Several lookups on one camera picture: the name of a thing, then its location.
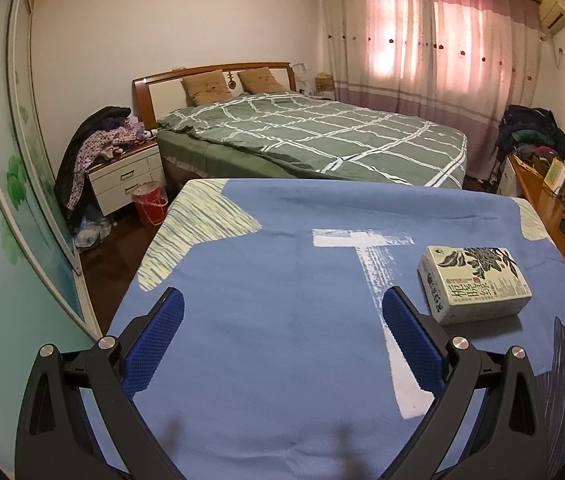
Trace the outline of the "floral tissue box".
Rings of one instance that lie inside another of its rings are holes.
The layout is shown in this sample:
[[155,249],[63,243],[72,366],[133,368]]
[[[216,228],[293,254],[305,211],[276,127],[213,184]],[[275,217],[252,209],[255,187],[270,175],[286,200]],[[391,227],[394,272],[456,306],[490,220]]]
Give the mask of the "floral tissue box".
[[442,325],[517,315],[533,296],[503,247],[429,246],[418,272],[431,315]]

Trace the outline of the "sliding wardrobe door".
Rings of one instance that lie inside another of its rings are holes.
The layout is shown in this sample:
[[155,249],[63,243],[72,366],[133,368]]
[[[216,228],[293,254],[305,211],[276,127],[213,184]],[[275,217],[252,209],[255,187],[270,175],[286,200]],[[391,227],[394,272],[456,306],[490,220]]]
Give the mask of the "sliding wardrobe door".
[[35,352],[88,347],[99,332],[55,199],[32,83],[28,0],[0,0],[0,471],[13,471]]

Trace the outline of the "wooden sideboard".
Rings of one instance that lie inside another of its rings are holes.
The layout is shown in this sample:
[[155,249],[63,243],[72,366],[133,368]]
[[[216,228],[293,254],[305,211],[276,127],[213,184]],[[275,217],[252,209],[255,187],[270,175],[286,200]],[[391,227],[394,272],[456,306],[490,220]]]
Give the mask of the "wooden sideboard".
[[565,259],[565,205],[563,200],[545,185],[544,178],[531,167],[509,155],[517,183],[545,226],[546,231]]

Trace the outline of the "blue patterned table cloth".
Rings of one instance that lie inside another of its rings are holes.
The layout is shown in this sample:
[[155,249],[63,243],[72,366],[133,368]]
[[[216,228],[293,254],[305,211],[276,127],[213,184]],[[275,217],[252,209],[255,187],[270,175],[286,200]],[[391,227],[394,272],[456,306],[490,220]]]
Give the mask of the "blue patterned table cloth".
[[565,261],[530,206],[485,193],[381,183],[229,180],[224,211],[250,232],[197,240],[175,203],[112,322],[119,333],[168,287],[185,318],[135,403],[189,479],[375,479],[432,402],[382,319],[386,289],[420,310],[431,246],[503,247],[532,299],[517,315],[456,327],[477,348],[525,349],[551,416],[549,468],[565,463]]

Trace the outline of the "red bucket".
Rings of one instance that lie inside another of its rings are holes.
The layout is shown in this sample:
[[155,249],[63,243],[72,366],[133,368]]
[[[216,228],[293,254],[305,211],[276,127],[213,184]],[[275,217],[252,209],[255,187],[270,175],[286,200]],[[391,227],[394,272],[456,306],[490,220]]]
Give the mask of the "red bucket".
[[158,181],[138,184],[132,189],[132,200],[140,221],[146,226],[160,226],[168,214],[168,196]]

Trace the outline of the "white bedside nightstand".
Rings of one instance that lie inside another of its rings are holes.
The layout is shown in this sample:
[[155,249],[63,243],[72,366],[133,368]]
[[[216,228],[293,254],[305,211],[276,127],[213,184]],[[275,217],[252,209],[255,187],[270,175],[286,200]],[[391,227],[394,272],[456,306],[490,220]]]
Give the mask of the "white bedside nightstand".
[[110,162],[93,166],[88,179],[101,212],[108,216],[133,201],[132,191],[137,185],[166,183],[159,145],[156,141],[140,144]]

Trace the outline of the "framed picture on sideboard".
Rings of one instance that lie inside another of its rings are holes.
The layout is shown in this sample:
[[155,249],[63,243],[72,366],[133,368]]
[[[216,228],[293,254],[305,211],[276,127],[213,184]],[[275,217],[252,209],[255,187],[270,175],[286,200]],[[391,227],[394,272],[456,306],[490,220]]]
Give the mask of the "framed picture on sideboard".
[[559,195],[561,188],[565,182],[565,163],[556,157],[552,159],[547,174],[544,178],[544,186],[552,192]]

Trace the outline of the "dark clothes pile on sideboard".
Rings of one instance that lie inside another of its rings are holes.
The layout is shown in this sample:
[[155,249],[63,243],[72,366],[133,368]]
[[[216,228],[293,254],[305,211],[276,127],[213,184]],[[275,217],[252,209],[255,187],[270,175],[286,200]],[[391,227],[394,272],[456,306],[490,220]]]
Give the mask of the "dark clothes pile on sideboard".
[[522,144],[551,148],[565,159],[565,134],[551,110],[511,104],[499,122],[498,131],[497,162],[502,162]]

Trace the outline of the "clothes pile on nightstand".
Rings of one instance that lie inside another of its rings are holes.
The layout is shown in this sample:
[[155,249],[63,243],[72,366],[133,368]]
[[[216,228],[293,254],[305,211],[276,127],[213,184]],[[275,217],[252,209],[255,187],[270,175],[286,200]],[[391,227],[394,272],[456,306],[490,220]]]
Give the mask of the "clothes pile on nightstand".
[[109,148],[137,144],[145,128],[129,107],[106,106],[87,117],[77,128],[64,152],[54,186],[62,217],[71,231],[76,230],[89,204],[87,170]]

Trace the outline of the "bed with green quilt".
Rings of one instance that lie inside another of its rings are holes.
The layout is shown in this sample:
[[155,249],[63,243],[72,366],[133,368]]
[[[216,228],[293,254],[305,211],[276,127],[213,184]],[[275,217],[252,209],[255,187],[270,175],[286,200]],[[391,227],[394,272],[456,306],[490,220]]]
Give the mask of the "bed with green quilt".
[[[238,73],[268,67],[284,92],[245,92]],[[221,70],[228,101],[192,105],[182,80]],[[468,140],[417,116],[345,104],[299,89],[288,62],[180,67],[140,77],[140,119],[156,130],[165,171],[193,178],[302,178],[461,188]]]

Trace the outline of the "left brown pillow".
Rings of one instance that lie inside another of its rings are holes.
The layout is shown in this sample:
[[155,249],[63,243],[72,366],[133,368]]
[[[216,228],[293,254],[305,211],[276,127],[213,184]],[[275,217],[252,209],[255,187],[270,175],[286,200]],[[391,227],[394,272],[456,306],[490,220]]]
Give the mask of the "left brown pillow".
[[187,100],[195,106],[228,101],[232,92],[221,70],[186,76],[182,80]]

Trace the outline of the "brown pillow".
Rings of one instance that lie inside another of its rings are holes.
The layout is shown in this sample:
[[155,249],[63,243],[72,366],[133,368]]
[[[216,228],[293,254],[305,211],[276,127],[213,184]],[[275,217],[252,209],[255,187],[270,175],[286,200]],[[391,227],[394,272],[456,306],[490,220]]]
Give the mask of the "brown pillow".
[[221,70],[186,76],[182,80],[187,100],[195,106],[228,101],[232,92]]
[[238,73],[245,92],[279,93],[284,92],[284,86],[274,77],[268,67],[251,68]]

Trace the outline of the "pink white curtains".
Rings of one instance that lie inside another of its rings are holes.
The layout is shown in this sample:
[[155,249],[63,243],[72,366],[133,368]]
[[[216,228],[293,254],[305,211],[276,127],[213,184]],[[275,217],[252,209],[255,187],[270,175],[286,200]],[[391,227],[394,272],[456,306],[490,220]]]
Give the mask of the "pink white curtains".
[[536,91],[538,2],[322,0],[322,9],[337,99],[459,130],[468,176],[487,179],[503,113]]

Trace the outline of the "tissue box on far nightstand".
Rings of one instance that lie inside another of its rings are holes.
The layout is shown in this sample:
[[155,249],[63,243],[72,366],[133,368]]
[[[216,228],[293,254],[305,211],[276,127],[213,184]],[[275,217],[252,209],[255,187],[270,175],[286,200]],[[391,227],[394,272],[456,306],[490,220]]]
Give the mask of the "tissue box on far nightstand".
[[332,92],[334,90],[333,76],[328,73],[319,73],[315,77],[315,90],[318,93]]

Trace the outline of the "wall air conditioner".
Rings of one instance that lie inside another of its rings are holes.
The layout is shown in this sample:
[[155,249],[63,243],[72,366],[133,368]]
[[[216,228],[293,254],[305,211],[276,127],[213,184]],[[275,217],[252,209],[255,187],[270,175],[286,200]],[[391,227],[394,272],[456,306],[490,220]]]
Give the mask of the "wall air conditioner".
[[538,11],[540,27],[548,36],[565,27],[565,0],[541,0]]

